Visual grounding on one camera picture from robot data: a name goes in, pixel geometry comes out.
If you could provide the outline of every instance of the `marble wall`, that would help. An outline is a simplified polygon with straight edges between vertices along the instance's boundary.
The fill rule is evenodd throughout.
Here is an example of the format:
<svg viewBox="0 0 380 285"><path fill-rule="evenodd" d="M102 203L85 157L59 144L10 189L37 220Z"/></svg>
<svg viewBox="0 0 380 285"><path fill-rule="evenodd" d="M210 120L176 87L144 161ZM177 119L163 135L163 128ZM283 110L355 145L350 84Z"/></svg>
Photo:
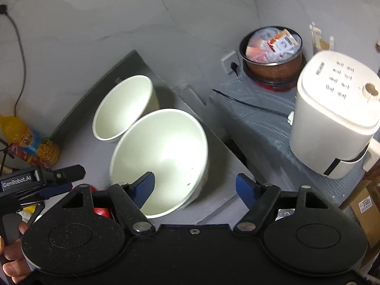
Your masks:
<svg viewBox="0 0 380 285"><path fill-rule="evenodd" d="M10 14L27 61L19 116L47 135L132 49L172 87L189 83L205 100L219 80L210 69L260 26L254 0L19 0ZM0 112L7 115L22 64L14 30L0 20Z"/></svg>
<svg viewBox="0 0 380 285"><path fill-rule="evenodd" d="M309 24L315 22L322 33L333 35L335 50L379 70L380 55L375 51L380 37L380 0L255 0L261 26L283 25L302 36L307 58L312 56Z"/></svg>

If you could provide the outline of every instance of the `yellow object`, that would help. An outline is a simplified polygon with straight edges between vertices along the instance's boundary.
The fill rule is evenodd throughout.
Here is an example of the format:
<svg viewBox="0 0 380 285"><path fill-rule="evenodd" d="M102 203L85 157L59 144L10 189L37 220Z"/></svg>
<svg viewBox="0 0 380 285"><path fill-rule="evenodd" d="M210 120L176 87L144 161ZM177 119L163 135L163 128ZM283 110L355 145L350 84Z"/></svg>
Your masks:
<svg viewBox="0 0 380 285"><path fill-rule="evenodd" d="M25 207L23 210L33 214L33 212L36 210L36 207L36 205L30 205L29 207Z"/></svg>
<svg viewBox="0 0 380 285"><path fill-rule="evenodd" d="M58 162L61 153L59 147L28 127L20 118L0 115L0 128L8 143L18 145L25 152L38 156L41 161L50 165Z"/></svg>

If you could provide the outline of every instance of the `black plug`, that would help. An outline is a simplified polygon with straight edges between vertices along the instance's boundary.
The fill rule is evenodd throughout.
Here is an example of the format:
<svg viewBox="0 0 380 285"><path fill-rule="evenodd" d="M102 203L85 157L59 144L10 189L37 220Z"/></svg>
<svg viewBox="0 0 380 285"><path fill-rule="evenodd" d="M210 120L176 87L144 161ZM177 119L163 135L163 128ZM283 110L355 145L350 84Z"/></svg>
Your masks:
<svg viewBox="0 0 380 285"><path fill-rule="evenodd" d="M235 62L231 63L231 69L235 72L236 76L239 76L239 74L238 74L238 65Z"/></svg>
<svg viewBox="0 0 380 285"><path fill-rule="evenodd" d="M5 4L0 5L0 15L6 15L8 14L8 8Z"/></svg>

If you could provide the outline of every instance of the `large white bowl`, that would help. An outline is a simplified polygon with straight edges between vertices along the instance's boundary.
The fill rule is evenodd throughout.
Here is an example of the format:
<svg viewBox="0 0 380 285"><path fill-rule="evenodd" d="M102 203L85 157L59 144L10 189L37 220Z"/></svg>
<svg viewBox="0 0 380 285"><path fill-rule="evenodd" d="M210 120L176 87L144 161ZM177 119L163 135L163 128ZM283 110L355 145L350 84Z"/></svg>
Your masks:
<svg viewBox="0 0 380 285"><path fill-rule="evenodd" d="M153 219L198 197L207 163L207 138L200 123L184 111L161 109L138 120L123 135L109 174L112 184L131 184L147 171L154 173L154 191L141 208Z"/></svg>
<svg viewBox="0 0 380 285"><path fill-rule="evenodd" d="M158 109L151 80L143 75L129 77L100 103L92 121L92 132L99 140L116 142L138 118Z"/></svg>

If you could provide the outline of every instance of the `brown pot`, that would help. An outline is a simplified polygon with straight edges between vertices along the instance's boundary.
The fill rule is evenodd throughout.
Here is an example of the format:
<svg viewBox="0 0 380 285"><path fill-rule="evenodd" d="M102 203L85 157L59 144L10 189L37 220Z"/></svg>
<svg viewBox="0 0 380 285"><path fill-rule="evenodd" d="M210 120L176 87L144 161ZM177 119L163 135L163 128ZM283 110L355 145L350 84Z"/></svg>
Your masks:
<svg viewBox="0 0 380 285"><path fill-rule="evenodd" d="M240 54L243 59L247 62L247 67L250 69L254 76L257 76L262 81L268 80L271 82L287 82L293 81L294 77L297 77L302 70L302 38L301 36L294 30L282 27L282 26L271 26L277 28L279 30L287 29L291 34L297 34L301 39L301 47L300 49L290 58L274 63L257 63L249 60L246 57L246 50L249 39L252 35L261 29L268 28L263 27L257 30L254 30L250 34L248 34L240 43Z"/></svg>

